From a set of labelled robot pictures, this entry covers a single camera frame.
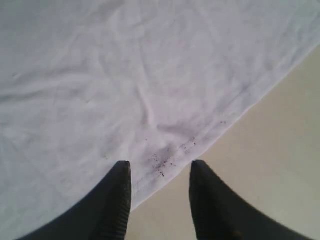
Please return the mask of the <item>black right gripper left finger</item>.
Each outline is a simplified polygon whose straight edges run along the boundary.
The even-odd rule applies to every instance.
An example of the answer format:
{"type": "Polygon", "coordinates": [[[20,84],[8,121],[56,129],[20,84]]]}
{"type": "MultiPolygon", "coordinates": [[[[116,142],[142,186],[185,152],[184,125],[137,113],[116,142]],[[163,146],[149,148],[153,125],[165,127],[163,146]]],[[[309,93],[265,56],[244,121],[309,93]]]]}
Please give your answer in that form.
{"type": "Polygon", "coordinates": [[[24,240],[123,240],[131,211],[131,165],[118,161],[83,199],[24,240]]]}

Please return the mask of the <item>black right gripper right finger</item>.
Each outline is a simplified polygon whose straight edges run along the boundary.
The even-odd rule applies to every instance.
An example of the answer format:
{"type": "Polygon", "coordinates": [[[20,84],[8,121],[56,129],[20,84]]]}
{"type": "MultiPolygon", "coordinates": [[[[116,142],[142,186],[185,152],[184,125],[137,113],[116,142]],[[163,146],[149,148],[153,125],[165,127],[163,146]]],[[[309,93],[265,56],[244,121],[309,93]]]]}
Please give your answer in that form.
{"type": "Polygon", "coordinates": [[[307,239],[247,203],[203,160],[191,164],[190,210],[198,240],[307,239]]]}

